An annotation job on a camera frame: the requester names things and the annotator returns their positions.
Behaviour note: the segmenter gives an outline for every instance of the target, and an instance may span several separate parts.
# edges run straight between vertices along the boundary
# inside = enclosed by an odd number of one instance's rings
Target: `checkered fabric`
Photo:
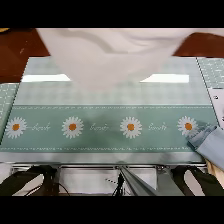
[[[207,88],[224,88],[224,59],[197,58]]]
[[[20,84],[15,105],[211,105],[196,58],[170,57],[157,73],[189,75],[189,83],[126,80],[106,92],[89,92],[73,81],[24,82]],[[34,74],[62,72],[51,57],[30,58],[24,75]]]
[[[4,132],[18,86],[17,83],[0,84],[0,138]]]

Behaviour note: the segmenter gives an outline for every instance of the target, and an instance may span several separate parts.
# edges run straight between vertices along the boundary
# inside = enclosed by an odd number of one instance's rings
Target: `daisy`
[[[182,131],[182,135],[193,137],[198,133],[198,125],[194,118],[182,117],[178,121],[178,130]]]
[[[8,135],[8,138],[17,138],[21,134],[23,134],[23,131],[26,130],[26,122],[25,119],[22,119],[20,117],[15,117],[10,122],[8,122],[6,126],[6,135]]]
[[[83,130],[83,121],[79,119],[78,117],[69,117],[66,119],[65,122],[63,122],[62,125],[62,131],[64,132],[63,135],[66,135],[66,138],[75,138],[76,136],[79,136],[82,134]]]
[[[142,125],[138,119],[134,117],[126,117],[123,119],[120,125],[120,131],[123,131],[123,135],[126,135],[126,138],[135,138],[141,134],[140,130],[142,130]]]

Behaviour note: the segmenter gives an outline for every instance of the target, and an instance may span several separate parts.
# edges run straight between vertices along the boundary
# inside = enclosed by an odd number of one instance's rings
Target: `gray cloth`
[[[224,170],[224,130],[218,126],[207,127],[189,142],[199,154]]]

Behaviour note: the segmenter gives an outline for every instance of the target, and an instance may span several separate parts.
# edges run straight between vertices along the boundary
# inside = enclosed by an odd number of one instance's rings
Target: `white cloth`
[[[223,28],[38,28],[61,70],[82,88],[107,89],[141,81],[194,32],[224,35]]]

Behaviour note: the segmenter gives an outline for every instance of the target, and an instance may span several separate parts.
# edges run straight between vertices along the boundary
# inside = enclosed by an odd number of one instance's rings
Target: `brown wooden surface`
[[[175,56],[224,58],[224,37],[194,33]],[[11,29],[0,33],[0,83],[20,82],[29,57],[49,56],[35,29]]]

